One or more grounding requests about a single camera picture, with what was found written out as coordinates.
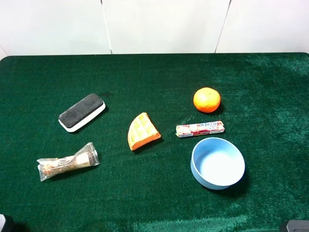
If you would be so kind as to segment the black and white board eraser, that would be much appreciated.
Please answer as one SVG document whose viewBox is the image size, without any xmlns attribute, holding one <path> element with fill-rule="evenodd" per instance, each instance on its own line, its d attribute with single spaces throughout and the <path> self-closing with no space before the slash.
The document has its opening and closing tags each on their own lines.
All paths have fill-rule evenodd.
<svg viewBox="0 0 309 232">
<path fill-rule="evenodd" d="M 58 121 L 67 132 L 75 132 L 93 120 L 105 108 L 106 104 L 103 99 L 91 93 L 61 113 Z"/>
</svg>

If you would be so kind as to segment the grey object bottom right corner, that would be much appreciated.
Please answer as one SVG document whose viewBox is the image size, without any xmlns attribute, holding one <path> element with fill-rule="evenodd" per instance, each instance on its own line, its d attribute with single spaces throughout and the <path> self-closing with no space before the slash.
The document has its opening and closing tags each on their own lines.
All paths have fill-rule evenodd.
<svg viewBox="0 0 309 232">
<path fill-rule="evenodd" d="M 309 220 L 289 220 L 280 225 L 280 232 L 309 232 Z"/>
</svg>

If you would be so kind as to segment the orange waffle wedge toy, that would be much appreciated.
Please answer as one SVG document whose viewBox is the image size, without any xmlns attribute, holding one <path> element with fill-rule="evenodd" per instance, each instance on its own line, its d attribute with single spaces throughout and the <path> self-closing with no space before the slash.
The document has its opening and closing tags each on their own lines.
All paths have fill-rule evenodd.
<svg viewBox="0 0 309 232">
<path fill-rule="evenodd" d="M 161 134 L 151 122 L 148 114 L 139 114 L 131 123 L 127 140 L 131 151 L 134 151 L 147 143 L 161 138 Z"/>
</svg>

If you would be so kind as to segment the Hi-Chew candy stick pack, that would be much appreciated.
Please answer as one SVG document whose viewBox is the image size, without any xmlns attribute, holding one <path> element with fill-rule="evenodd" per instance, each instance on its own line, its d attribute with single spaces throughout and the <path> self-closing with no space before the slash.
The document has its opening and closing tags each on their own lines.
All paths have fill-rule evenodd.
<svg viewBox="0 0 309 232">
<path fill-rule="evenodd" d="M 224 131 L 225 128 L 222 121 L 176 126 L 176 136 L 178 138 L 223 133 Z"/>
</svg>

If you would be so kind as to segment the orange mandarin fruit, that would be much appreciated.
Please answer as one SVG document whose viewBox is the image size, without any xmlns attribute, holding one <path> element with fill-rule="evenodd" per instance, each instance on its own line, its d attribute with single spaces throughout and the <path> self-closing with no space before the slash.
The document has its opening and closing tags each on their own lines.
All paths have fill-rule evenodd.
<svg viewBox="0 0 309 232">
<path fill-rule="evenodd" d="M 219 107 L 220 102 L 220 94 L 215 89 L 209 87 L 199 89 L 193 98 L 196 109 L 204 113 L 214 112 Z"/>
</svg>

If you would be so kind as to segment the light blue bowl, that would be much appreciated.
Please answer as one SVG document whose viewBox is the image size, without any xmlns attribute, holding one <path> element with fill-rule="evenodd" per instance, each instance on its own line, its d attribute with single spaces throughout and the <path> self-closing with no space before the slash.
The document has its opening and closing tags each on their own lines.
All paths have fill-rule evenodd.
<svg viewBox="0 0 309 232">
<path fill-rule="evenodd" d="M 242 179 L 245 161 L 231 142 L 210 137 L 194 146 L 190 168 L 199 184 L 208 189 L 223 190 Z"/>
</svg>

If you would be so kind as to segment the clear plastic wrapped snack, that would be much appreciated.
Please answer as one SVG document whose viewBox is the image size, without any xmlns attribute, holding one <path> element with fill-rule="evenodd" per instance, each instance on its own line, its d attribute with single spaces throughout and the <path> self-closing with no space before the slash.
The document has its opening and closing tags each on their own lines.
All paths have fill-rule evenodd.
<svg viewBox="0 0 309 232">
<path fill-rule="evenodd" d="M 58 174 L 100 164 L 92 142 L 87 143 L 72 156 L 38 159 L 37 162 L 41 182 Z"/>
</svg>

